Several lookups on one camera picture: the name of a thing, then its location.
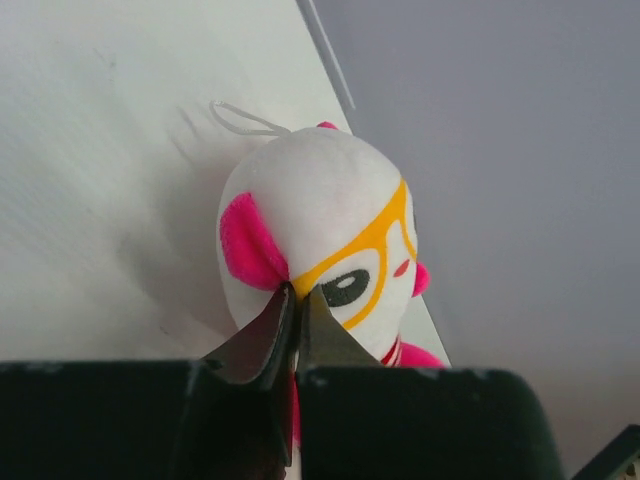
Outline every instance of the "stuffed animal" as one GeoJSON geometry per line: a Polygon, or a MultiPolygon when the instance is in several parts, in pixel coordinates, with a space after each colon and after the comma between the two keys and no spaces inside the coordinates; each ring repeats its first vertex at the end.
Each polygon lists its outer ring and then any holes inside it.
{"type": "MultiPolygon", "coordinates": [[[[215,104],[211,111],[220,119],[215,104]]],[[[440,366],[399,338],[407,304],[429,274],[417,260],[411,192],[398,169],[328,122],[273,130],[278,138],[235,167],[220,203],[220,273],[238,327],[283,282],[299,300],[321,285],[333,316],[380,362],[440,366]]]]}

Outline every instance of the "white plush toy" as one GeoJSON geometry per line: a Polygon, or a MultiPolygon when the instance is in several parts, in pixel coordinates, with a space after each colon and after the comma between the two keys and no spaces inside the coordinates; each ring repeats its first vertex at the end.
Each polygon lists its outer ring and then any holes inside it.
{"type": "Polygon", "coordinates": [[[300,300],[322,285],[333,316],[382,363],[439,366],[399,339],[428,273],[417,261],[411,193],[398,169],[327,122],[282,130],[240,161],[222,195],[216,242],[238,327],[283,282],[300,300]]]}

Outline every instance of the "pink ear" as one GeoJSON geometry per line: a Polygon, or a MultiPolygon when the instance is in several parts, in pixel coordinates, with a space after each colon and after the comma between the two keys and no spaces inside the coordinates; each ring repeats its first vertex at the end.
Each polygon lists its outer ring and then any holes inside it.
{"type": "Polygon", "coordinates": [[[322,122],[318,124],[318,127],[320,128],[330,128],[332,130],[337,130],[338,127],[336,127],[333,123],[331,122],[322,122]]]}
{"type": "Polygon", "coordinates": [[[413,286],[413,296],[417,297],[423,293],[429,286],[429,280],[431,280],[427,267],[418,263],[416,268],[416,283],[413,286]]]}
{"type": "Polygon", "coordinates": [[[238,195],[220,217],[220,243],[229,272],[260,290],[276,290],[289,267],[250,193],[238,195]]]}

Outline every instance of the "white string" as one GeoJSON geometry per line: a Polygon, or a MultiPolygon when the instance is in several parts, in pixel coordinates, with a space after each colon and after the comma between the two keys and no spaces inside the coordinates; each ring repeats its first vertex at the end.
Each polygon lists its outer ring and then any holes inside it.
{"type": "Polygon", "coordinates": [[[220,125],[229,130],[230,132],[236,133],[238,135],[267,135],[270,137],[279,137],[281,135],[286,135],[287,133],[291,133],[290,130],[281,127],[280,125],[276,125],[275,123],[271,123],[264,118],[256,117],[244,110],[240,110],[238,107],[234,107],[233,105],[228,104],[227,102],[223,102],[220,100],[214,100],[209,104],[209,110],[211,110],[211,114],[218,121],[220,125]],[[224,118],[220,116],[217,112],[216,107],[224,108],[225,110],[229,110],[230,112],[235,113],[239,117],[247,118],[249,120],[254,120],[258,123],[261,123],[265,127],[268,127],[269,130],[250,130],[247,128],[238,127],[224,118]]]}

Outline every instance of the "red mouth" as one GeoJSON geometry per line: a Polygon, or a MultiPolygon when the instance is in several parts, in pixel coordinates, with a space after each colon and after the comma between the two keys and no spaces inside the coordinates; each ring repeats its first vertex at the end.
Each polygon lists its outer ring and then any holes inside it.
{"type": "Polygon", "coordinates": [[[409,268],[409,260],[405,260],[404,262],[402,262],[402,265],[400,265],[398,269],[393,273],[393,276],[401,277],[407,272],[408,268],[409,268]]]}

